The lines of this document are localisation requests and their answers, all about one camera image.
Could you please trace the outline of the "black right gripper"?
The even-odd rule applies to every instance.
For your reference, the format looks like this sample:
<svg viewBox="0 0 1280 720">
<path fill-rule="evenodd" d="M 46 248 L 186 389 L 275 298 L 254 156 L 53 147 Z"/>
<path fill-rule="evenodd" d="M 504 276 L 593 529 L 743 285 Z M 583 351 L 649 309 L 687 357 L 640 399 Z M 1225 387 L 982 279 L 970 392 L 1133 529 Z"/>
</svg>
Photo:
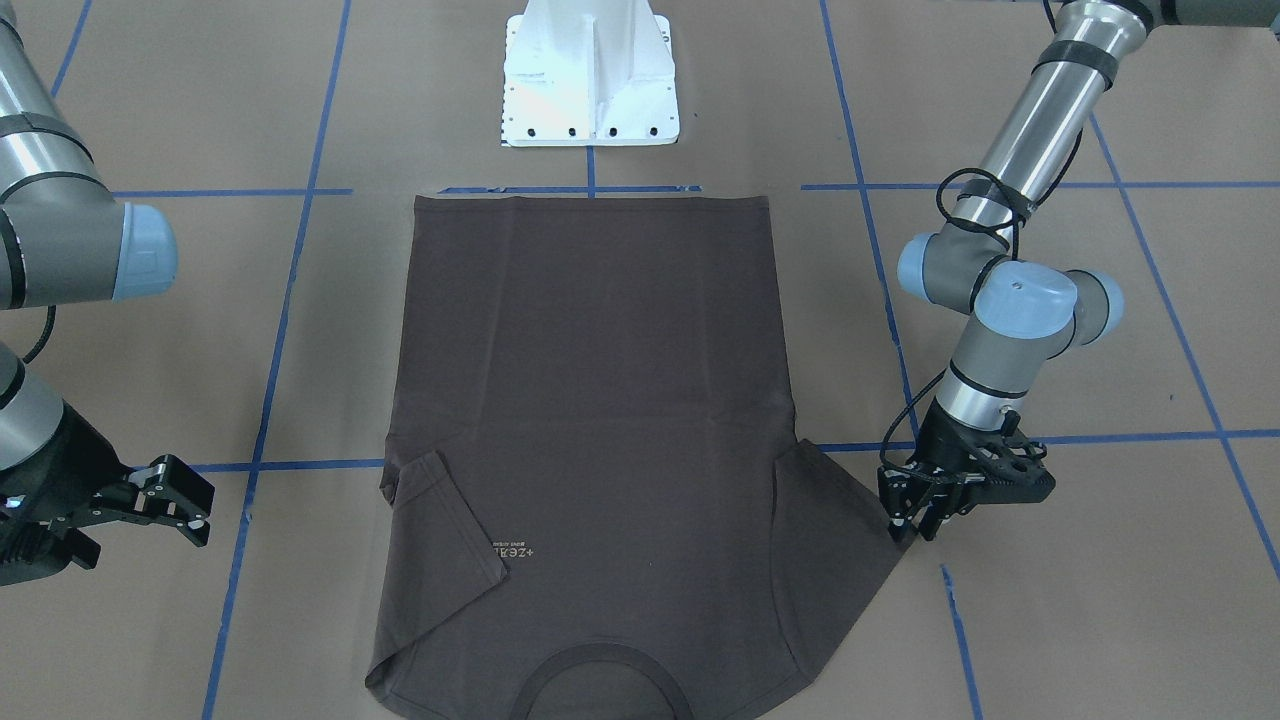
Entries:
<svg viewBox="0 0 1280 720">
<path fill-rule="evenodd" d="M 206 547 L 214 497 L 214 487 L 175 455 L 127 466 L 65 406 L 51 439 L 3 470 L 1 583 L 42 580 L 72 564 L 95 569 L 101 546 L 84 530 L 115 521 L 172 527 Z"/>
</svg>

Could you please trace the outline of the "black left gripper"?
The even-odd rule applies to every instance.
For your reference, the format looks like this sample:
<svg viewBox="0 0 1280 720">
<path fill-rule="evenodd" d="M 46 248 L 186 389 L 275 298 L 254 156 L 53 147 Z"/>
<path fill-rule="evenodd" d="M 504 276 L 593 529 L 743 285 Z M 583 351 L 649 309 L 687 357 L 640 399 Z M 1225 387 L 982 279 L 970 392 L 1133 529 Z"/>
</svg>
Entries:
<svg viewBox="0 0 1280 720">
<path fill-rule="evenodd" d="M 992 430 L 970 428 L 932 401 L 906 465 L 884 460 L 879 501 L 890 537 L 908 546 L 918 534 L 933 541 L 942 524 L 979 505 L 1039 503 L 1056 488 L 1044 466 L 1047 448 L 1029 439 L 1015 410 L 997 413 Z"/>
</svg>

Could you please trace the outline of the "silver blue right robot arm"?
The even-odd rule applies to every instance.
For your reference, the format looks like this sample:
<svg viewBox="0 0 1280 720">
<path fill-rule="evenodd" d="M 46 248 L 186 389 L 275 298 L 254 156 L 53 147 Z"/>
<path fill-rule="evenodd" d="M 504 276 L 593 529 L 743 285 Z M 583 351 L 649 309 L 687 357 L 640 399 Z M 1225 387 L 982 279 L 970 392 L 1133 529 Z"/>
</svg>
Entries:
<svg viewBox="0 0 1280 720">
<path fill-rule="evenodd" d="M 35 69 L 17 14 L 3 4 L 1 305 L 6 311 L 119 302 L 168 291 L 177 241 L 156 208 L 119 202 Z M 215 489 L 166 454 L 133 469 L 32 368 L 1 350 L 1 582 L 70 565 L 93 569 L 88 527 L 124 521 L 210 538 Z"/>
</svg>

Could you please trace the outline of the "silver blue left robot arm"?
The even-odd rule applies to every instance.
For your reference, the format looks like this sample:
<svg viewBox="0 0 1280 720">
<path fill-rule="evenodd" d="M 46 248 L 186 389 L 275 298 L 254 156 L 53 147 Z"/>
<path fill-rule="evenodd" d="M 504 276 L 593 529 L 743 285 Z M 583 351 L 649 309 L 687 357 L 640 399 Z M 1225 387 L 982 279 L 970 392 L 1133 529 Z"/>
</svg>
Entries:
<svg viewBox="0 0 1280 720">
<path fill-rule="evenodd" d="M 980 505 L 1038 503 L 1056 482 L 1046 447 L 1020 428 L 1042 366 L 1098 342 L 1125 297 L 1101 272 L 1024 258 L 1021 233 L 1051 197 L 1121 61 L 1165 27 L 1277 28 L 1275 1 L 1065 1 L 1027 87 L 975 167 L 954 172 L 942 225 L 900 254 L 904 291 L 966 318 L 946 368 L 920 392 L 929 405 L 904 462 L 883 457 L 878 496 L 897 543 L 932 541 Z"/>
</svg>

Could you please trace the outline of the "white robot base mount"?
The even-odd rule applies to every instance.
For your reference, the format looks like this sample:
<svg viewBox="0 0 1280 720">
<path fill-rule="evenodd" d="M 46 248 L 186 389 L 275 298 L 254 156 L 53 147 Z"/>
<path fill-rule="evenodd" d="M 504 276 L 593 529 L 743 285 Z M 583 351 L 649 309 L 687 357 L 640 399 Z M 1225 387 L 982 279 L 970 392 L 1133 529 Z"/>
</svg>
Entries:
<svg viewBox="0 0 1280 720">
<path fill-rule="evenodd" d="M 649 1 L 530 1 L 504 40 L 504 146 L 678 142 L 672 28 Z"/>
</svg>

